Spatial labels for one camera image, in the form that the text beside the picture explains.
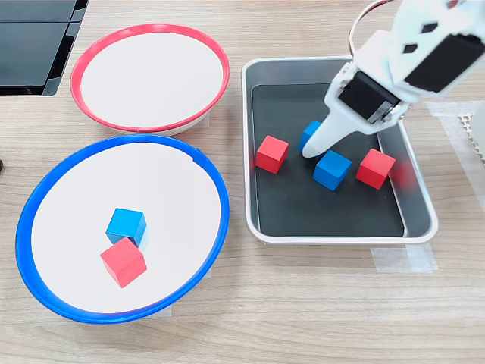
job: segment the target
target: tray rim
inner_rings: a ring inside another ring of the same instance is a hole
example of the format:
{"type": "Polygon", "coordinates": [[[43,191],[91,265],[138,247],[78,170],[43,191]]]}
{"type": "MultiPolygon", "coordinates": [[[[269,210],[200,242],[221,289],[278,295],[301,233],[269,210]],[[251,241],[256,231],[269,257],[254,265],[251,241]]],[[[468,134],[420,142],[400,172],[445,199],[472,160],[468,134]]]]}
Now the tray rim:
{"type": "Polygon", "coordinates": [[[244,207],[246,227],[258,240],[265,244],[274,245],[402,245],[402,244],[423,244],[431,240],[438,231],[438,217],[431,201],[430,194],[426,188],[426,184],[419,168],[415,153],[411,147],[408,134],[405,130],[402,121],[398,123],[399,130],[405,142],[406,151],[408,153],[411,165],[416,173],[419,190],[424,198],[424,203],[427,207],[427,212],[430,216],[430,227],[427,232],[419,237],[272,237],[260,232],[252,222],[251,217],[251,186],[250,186],[250,153],[249,150],[249,121],[248,121],[248,96],[247,96],[247,81],[246,75],[248,69],[254,64],[269,62],[269,61],[330,61],[342,60],[351,61],[352,58],[348,55],[344,56],[327,56],[327,57],[276,57],[276,58],[255,58],[247,62],[241,70],[241,87],[242,87],[242,138],[243,138],[243,153],[244,153],[244,207]]]}

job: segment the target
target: cable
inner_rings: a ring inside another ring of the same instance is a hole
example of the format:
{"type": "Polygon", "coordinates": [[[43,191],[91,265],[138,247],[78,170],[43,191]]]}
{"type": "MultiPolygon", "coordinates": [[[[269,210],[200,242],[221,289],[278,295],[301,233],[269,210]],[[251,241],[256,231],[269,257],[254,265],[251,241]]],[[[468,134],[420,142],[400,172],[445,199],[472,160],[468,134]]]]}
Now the cable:
{"type": "Polygon", "coordinates": [[[354,21],[354,24],[350,28],[349,32],[349,49],[350,49],[350,55],[355,54],[355,46],[354,46],[354,33],[355,33],[355,28],[357,27],[357,24],[362,20],[362,18],[369,14],[371,11],[373,11],[375,8],[379,8],[381,5],[385,5],[388,2],[393,2],[394,0],[375,0],[374,2],[370,3],[365,9],[357,16],[357,18],[354,21]]]}

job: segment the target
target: wooden block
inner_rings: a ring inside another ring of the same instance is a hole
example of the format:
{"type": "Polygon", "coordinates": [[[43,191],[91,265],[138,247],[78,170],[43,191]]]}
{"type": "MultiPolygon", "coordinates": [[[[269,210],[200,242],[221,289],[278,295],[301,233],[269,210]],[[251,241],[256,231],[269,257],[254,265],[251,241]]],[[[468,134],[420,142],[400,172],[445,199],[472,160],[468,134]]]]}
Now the wooden block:
{"type": "Polygon", "coordinates": [[[138,247],[142,242],[145,229],[146,221],[142,212],[115,209],[106,235],[113,244],[127,237],[138,247]]]}
{"type": "Polygon", "coordinates": [[[351,164],[347,158],[329,150],[318,162],[313,179],[334,191],[349,173],[351,164]]]}
{"type": "Polygon", "coordinates": [[[358,168],[356,178],[380,190],[394,163],[396,163],[396,160],[393,157],[389,157],[376,149],[371,149],[358,168]]]}
{"type": "Polygon", "coordinates": [[[301,152],[305,148],[305,144],[310,140],[311,136],[320,127],[321,123],[318,121],[312,121],[303,131],[302,137],[300,139],[300,144],[298,145],[298,150],[301,152]]]}
{"type": "Polygon", "coordinates": [[[256,165],[271,173],[278,173],[288,155],[288,148],[287,142],[266,136],[256,154],[256,165]]]}
{"type": "Polygon", "coordinates": [[[101,254],[106,269],[121,288],[146,271],[142,252],[125,237],[101,254]]]}

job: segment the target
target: blue rim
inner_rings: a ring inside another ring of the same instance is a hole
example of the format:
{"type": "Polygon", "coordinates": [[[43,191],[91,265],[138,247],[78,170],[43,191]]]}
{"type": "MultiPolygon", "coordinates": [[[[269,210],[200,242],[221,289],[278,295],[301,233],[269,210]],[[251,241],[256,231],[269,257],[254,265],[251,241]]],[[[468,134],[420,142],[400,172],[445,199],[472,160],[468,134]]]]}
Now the blue rim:
{"type": "Polygon", "coordinates": [[[198,149],[190,146],[187,143],[180,142],[166,136],[154,135],[126,135],[117,136],[112,139],[103,140],[101,142],[87,146],[79,152],[74,153],[70,157],[62,161],[57,167],[49,172],[44,179],[39,183],[36,189],[30,195],[17,226],[17,237],[15,252],[17,254],[17,265],[22,276],[23,282],[29,288],[30,292],[37,298],[45,307],[62,315],[68,319],[85,322],[89,324],[115,324],[121,322],[128,322],[142,317],[151,315],[168,307],[176,302],[187,292],[194,288],[194,286],[205,276],[207,271],[212,267],[219,252],[222,249],[224,240],[227,236],[227,229],[229,227],[229,195],[221,174],[212,164],[212,162],[198,149]],[[64,176],[72,167],[87,159],[88,157],[102,152],[106,149],[123,144],[130,143],[155,143],[165,146],[171,146],[179,149],[182,152],[190,155],[195,163],[197,163],[205,172],[212,178],[219,193],[221,200],[221,222],[219,224],[219,231],[217,237],[209,253],[207,259],[204,261],[200,269],[178,290],[173,292],[170,296],[165,297],[152,305],[136,309],[128,312],[119,313],[97,313],[89,312],[82,309],[77,309],[68,305],[60,298],[55,296],[45,285],[41,279],[36,264],[32,255],[32,225],[36,216],[37,210],[44,200],[45,195],[55,185],[55,183],[64,176]]]}

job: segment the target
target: blue cube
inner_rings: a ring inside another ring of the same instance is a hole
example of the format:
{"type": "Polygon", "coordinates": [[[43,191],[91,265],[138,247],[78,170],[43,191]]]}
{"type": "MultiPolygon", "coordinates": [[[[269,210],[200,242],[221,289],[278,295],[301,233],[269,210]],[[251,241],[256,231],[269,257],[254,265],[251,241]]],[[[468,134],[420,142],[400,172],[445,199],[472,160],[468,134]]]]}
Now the blue cube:
{"type": "Polygon", "coordinates": [[[347,158],[329,150],[318,162],[313,179],[334,191],[349,173],[351,164],[347,158]]]}
{"type": "Polygon", "coordinates": [[[138,247],[142,242],[145,229],[146,221],[142,212],[115,209],[106,235],[113,244],[127,237],[138,247]]]}
{"type": "Polygon", "coordinates": [[[300,144],[298,145],[298,150],[301,152],[305,148],[305,144],[310,140],[311,136],[317,131],[321,123],[318,121],[312,121],[310,125],[306,127],[303,131],[302,138],[300,139],[300,144]]]}

